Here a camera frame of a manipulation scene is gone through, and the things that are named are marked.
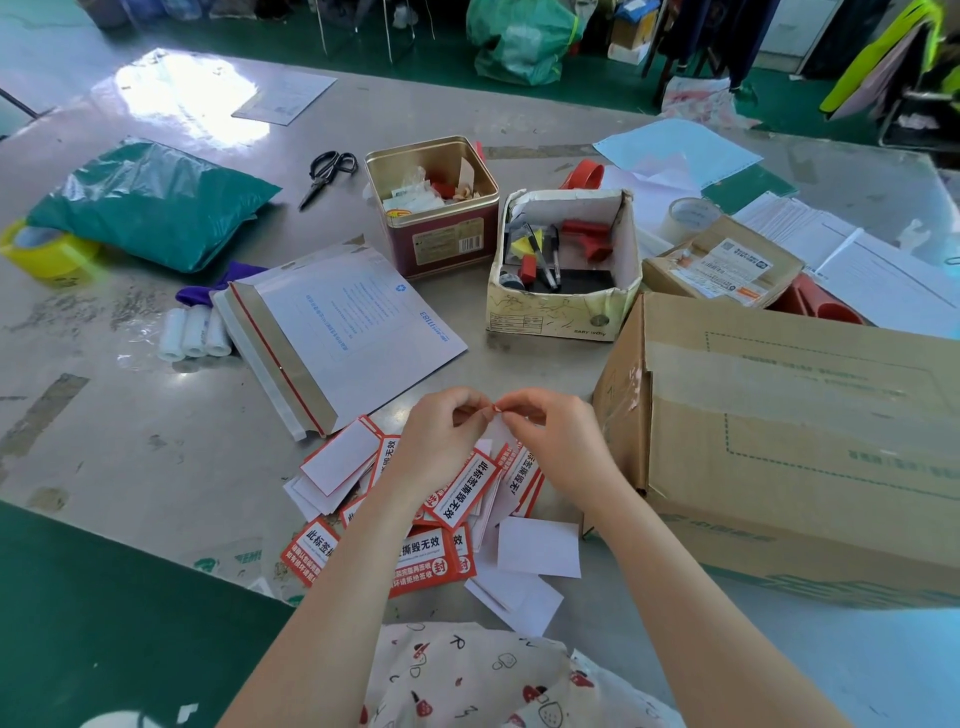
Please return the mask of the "person's right hand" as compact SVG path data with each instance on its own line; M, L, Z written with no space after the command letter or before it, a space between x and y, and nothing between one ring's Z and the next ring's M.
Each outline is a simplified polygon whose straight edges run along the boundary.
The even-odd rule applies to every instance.
M494 406L543 411L545 426L510 432L534 455L546 480L582 513L594 516L600 504L625 484L594 409L578 396L526 387L505 394Z

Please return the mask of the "large brown cardboard box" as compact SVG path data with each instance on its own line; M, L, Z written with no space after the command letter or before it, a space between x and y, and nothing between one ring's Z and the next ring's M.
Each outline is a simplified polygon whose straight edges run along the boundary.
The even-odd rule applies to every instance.
M960 608L960 341L645 293L592 406L626 480L709 571Z

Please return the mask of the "red and white label sticker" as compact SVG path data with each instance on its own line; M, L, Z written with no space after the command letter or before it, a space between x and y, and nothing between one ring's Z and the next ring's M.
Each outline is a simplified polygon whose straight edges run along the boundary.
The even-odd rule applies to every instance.
M520 449L519 441L507 427L498 407L492 407L491 418L475 448L496 461L508 458L508 454L515 454Z

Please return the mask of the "small brown labelled parcel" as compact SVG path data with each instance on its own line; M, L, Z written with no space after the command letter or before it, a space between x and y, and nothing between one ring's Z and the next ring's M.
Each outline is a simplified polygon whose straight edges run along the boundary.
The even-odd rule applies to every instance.
M642 262L642 284L655 293L769 308L805 264L727 215L665 253Z

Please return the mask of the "flat green mailer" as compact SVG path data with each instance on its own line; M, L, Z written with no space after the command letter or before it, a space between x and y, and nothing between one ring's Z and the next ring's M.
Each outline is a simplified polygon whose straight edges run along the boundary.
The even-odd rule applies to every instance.
M792 197L798 189L788 180L753 164L702 189L702 198L711 201L728 216L740 212L766 193L777 198Z

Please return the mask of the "clear printed plastic bag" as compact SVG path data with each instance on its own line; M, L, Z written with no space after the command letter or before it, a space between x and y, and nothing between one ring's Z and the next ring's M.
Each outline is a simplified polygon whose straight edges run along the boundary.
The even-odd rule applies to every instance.
M305 587L279 556L263 545L261 537L246 537L187 552L182 564L220 578L261 596L297 606Z

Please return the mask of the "open white cardboard box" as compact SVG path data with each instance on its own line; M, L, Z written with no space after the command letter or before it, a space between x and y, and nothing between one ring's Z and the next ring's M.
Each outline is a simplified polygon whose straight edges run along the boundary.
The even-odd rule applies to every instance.
M567 220L609 229L611 254L600 264L611 283L599 290L571 290L570 269L558 292L535 292L501 284L510 234L520 224L559 227ZM520 189L503 202L496 252L486 279L486 328L492 333L528 334L586 341L618 338L642 285L642 258L634 219L634 194L626 189Z

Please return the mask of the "stack of white papers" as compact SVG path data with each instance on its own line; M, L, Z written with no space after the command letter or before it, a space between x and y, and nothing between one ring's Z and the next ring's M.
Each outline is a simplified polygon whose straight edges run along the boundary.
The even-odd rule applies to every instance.
M833 213L766 192L733 219L799 258L803 271L869 323L960 341L960 283Z

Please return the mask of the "yellow high-visibility vest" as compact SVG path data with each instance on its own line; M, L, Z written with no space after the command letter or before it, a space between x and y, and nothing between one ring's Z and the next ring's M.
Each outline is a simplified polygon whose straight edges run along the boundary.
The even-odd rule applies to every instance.
M837 79L819 106L824 118L841 119L870 108L877 115L897 78L922 79L937 61L944 16L939 0L911 0Z

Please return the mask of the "clear tape roll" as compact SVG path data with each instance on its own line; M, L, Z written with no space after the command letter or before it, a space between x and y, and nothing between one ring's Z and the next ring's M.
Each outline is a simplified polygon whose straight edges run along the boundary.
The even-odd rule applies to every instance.
M659 225L657 235L672 246L696 237L724 216L720 207L702 198L672 201Z

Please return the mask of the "red metal tin box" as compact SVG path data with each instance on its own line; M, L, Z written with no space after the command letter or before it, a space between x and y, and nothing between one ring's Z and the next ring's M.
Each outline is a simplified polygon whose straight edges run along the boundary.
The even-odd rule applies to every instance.
M402 276L450 270L496 251L499 187L477 143L448 136L372 151L365 167Z

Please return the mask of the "red tape dispenser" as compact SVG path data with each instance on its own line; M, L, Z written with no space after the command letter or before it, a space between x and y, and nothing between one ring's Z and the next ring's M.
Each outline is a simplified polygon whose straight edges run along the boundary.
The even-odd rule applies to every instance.
M558 186L560 190L600 189L605 174L605 165L592 158L582 159Z

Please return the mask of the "pink patterned plastic bag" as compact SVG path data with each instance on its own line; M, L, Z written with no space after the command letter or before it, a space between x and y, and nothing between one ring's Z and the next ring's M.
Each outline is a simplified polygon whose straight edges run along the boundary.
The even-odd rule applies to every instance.
M759 119L737 111L730 81L673 77L666 84L657 118L675 118L724 129L752 129Z

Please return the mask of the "black scissors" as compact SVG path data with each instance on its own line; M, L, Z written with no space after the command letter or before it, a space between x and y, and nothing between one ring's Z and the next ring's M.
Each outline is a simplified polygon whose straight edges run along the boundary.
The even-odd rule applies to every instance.
M310 188L297 206L300 213L314 202L314 200L336 179L338 174L354 175L358 169L358 160L354 153L349 151L329 150L315 157L309 167Z

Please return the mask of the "person's left forearm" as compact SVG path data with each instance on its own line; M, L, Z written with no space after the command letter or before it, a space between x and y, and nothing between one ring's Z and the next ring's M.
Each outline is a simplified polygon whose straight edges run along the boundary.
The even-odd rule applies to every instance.
M402 542L425 500L450 480L382 477L217 728L358 724Z

